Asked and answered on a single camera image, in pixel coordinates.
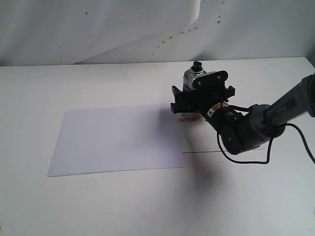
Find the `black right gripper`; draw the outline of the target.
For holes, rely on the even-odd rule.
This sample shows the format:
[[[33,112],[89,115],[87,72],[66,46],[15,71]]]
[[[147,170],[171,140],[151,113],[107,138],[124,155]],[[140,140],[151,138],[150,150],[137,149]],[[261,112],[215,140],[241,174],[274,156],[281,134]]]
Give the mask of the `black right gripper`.
[[[235,95],[233,86],[214,86],[193,91],[181,91],[172,86],[175,101],[171,103],[171,111],[177,113],[200,113],[208,115],[209,110],[219,111],[224,115],[236,114],[235,110],[228,108],[228,99]]]

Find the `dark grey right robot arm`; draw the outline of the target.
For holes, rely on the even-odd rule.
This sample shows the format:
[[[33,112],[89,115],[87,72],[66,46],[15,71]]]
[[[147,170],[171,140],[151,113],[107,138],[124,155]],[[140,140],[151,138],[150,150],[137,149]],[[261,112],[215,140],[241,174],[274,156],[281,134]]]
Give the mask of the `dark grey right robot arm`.
[[[254,104],[241,109],[228,104],[235,88],[226,87],[226,71],[193,77],[188,88],[172,86],[175,101],[171,111],[199,113],[221,136],[225,149],[233,155],[260,147],[283,134],[282,125],[307,112],[315,115],[315,77],[307,76],[272,105]]]

